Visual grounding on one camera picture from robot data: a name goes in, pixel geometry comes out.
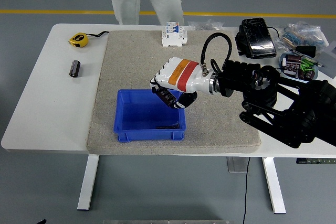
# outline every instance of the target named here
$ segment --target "white table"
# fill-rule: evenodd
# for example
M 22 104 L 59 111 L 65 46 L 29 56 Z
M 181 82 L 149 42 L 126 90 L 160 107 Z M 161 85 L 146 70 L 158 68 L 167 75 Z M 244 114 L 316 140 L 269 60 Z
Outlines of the white table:
M 40 53 L 1 144 L 11 152 L 89 154 L 78 209 L 89 209 L 99 160 L 99 155 L 88 153 L 86 141 L 108 36 L 90 37 L 89 44 L 80 49 L 70 46 L 68 39 L 78 32 L 98 34 L 103 30 L 161 29 L 161 26 L 58 24 L 52 28 Z M 237 33 L 237 28 L 225 29 Z M 255 60 L 241 58 L 242 61 L 256 63 Z M 69 77 L 73 60 L 81 62 L 83 71 L 80 78 Z M 259 60 L 258 63 L 277 66 L 278 57 Z M 336 86 L 334 79 L 321 72 L 318 79 L 326 79 Z M 290 102 L 278 94 L 275 109 L 286 109 Z M 316 138 L 310 144 L 301 144 L 298 149 L 293 149 L 263 132 L 259 132 L 259 136 L 260 148 L 252 153 L 189 155 L 262 157 L 274 213 L 285 213 L 273 158 L 336 158 L 336 147 Z

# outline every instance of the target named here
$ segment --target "white pants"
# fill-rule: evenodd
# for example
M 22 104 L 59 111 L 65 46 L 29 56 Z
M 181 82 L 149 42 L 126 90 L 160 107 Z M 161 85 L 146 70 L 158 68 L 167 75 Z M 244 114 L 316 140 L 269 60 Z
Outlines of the white pants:
M 162 26 L 167 22 L 184 25 L 181 0 L 150 0 Z M 120 25 L 138 25 L 140 0 L 112 0 L 114 14 Z

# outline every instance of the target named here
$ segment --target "robotic arm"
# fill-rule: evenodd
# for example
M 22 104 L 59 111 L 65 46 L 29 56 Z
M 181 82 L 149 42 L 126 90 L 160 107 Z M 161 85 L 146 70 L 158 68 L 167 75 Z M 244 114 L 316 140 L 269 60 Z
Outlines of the robotic arm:
M 204 63 L 206 47 L 218 36 L 227 40 L 229 52 L 222 69 L 213 59 L 212 69 L 208 69 Z M 331 84 L 326 80 L 303 83 L 281 77 L 272 66 L 231 61 L 231 49 L 232 43 L 227 35 L 212 34 L 204 44 L 201 63 L 170 58 L 150 81 L 153 93 L 171 108 L 180 109 L 196 100 L 197 91 L 224 97 L 230 97 L 235 90 L 240 91 L 245 111 L 239 117 L 245 123 L 292 148 L 298 148 L 301 143 L 311 143 L 315 137 L 336 146 L 333 136 L 336 89 Z M 284 86 L 298 89 L 299 94 Z M 169 89 L 179 90 L 182 95 L 177 99 Z M 278 92 L 293 101 L 288 109 L 278 111 L 273 108 Z

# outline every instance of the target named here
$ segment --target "blue plastic bin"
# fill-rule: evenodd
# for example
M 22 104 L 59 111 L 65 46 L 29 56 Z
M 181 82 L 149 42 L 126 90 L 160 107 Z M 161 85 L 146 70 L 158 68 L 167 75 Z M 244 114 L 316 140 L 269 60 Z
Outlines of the blue plastic bin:
M 180 92 L 172 90 L 175 97 Z M 178 129 L 156 129 L 175 126 Z M 186 129 L 184 109 L 171 109 L 150 89 L 121 89 L 117 95 L 114 132 L 119 142 L 137 140 L 181 141 Z

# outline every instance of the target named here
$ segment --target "plastic bag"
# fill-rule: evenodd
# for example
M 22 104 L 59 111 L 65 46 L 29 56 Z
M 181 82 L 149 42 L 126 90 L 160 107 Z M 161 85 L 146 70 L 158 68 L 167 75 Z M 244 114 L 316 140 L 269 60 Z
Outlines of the plastic bag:
M 209 19 L 207 22 L 188 21 L 188 24 L 193 27 L 194 30 L 223 30 L 224 22 L 214 22 Z
M 327 46 L 320 26 L 309 25 L 303 21 L 288 24 L 280 34 L 275 43 L 286 50 L 295 49 L 297 46 L 315 46 L 316 53 L 319 54 Z

